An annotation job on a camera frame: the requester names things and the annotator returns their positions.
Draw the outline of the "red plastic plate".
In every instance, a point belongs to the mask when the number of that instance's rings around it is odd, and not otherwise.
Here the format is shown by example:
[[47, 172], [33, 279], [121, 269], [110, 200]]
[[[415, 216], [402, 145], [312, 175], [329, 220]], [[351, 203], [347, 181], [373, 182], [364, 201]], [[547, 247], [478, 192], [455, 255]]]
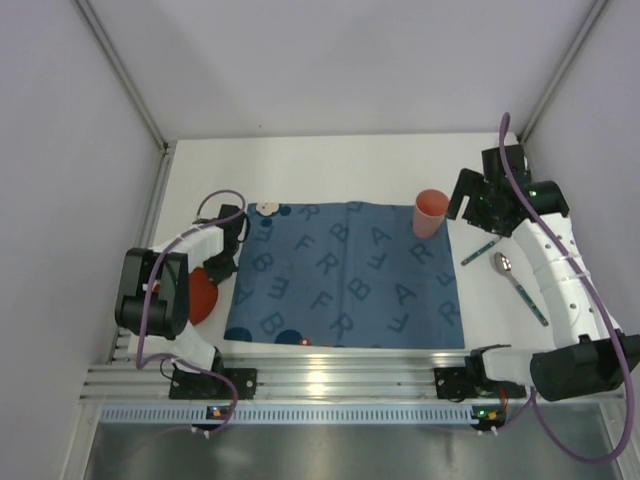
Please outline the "red plastic plate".
[[195, 268], [189, 274], [188, 322], [193, 326], [203, 322], [214, 310], [218, 296], [218, 287], [209, 280], [206, 270]]

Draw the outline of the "pink plastic cup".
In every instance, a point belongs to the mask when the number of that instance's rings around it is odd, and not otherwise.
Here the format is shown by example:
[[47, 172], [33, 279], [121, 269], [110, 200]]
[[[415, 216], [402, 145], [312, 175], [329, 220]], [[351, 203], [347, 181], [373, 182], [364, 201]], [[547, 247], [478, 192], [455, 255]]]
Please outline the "pink plastic cup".
[[427, 239], [436, 234], [449, 206], [449, 198], [436, 189], [421, 191], [415, 199], [412, 228], [414, 234]]

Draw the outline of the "blue letter-print cloth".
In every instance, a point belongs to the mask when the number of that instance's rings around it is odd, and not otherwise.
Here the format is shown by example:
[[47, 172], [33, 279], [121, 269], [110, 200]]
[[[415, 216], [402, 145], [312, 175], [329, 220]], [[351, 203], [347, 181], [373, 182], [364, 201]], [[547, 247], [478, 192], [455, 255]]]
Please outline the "blue letter-print cloth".
[[447, 226], [422, 239], [413, 213], [357, 201], [251, 204], [225, 339], [464, 348]]

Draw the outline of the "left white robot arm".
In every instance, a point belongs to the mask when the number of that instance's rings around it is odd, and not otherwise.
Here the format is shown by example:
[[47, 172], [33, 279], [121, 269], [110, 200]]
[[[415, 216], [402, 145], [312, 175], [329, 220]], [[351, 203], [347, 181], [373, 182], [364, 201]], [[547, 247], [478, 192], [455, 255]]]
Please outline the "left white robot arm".
[[247, 214], [224, 204], [213, 219], [198, 219], [182, 236], [125, 254], [115, 322], [141, 340], [162, 339], [184, 371], [222, 374], [219, 350], [195, 326], [213, 311], [218, 286], [238, 271], [234, 256], [249, 228]]

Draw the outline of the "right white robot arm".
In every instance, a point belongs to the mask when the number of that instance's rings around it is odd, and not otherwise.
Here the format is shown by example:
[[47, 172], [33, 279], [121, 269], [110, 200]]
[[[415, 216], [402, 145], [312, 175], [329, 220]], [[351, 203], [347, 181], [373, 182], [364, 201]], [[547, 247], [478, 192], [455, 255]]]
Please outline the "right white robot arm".
[[585, 287], [590, 274], [578, 250], [569, 206], [553, 181], [535, 182], [520, 145], [482, 151], [479, 172], [460, 171], [447, 218], [502, 238], [524, 252], [547, 309], [553, 346], [491, 345], [465, 359], [478, 384], [511, 382], [547, 401], [618, 389], [620, 363], [639, 363], [639, 337], [625, 335]]

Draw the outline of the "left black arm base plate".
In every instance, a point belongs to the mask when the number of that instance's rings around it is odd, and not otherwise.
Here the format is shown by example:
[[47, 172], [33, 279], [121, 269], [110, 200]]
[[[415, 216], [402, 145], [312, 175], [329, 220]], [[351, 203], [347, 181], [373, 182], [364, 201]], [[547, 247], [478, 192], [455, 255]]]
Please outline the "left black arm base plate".
[[[223, 375], [236, 388], [239, 400], [254, 398], [258, 375], [256, 369], [226, 368]], [[224, 382], [211, 376], [176, 369], [172, 374], [169, 398], [171, 400], [230, 400], [232, 391]]]

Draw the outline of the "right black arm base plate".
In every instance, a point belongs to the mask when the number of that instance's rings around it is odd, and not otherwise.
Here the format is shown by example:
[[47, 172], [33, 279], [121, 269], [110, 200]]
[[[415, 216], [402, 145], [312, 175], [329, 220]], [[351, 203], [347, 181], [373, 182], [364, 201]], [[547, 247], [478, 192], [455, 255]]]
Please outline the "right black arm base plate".
[[473, 380], [464, 367], [434, 369], [437, 398], [453, 402], [468, 399], [522, 399], [527, 390], [512, 382], [489, 382], [481, 384]]

